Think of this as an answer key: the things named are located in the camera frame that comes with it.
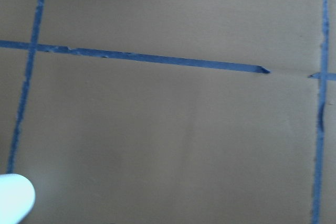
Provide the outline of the light blue plastic cup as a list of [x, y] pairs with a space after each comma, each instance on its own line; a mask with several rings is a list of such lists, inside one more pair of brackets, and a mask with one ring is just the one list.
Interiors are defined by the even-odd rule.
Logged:
[[35, 203], [32, 183], [19, 174], [1, 175], [1, 223], [20, 223]]

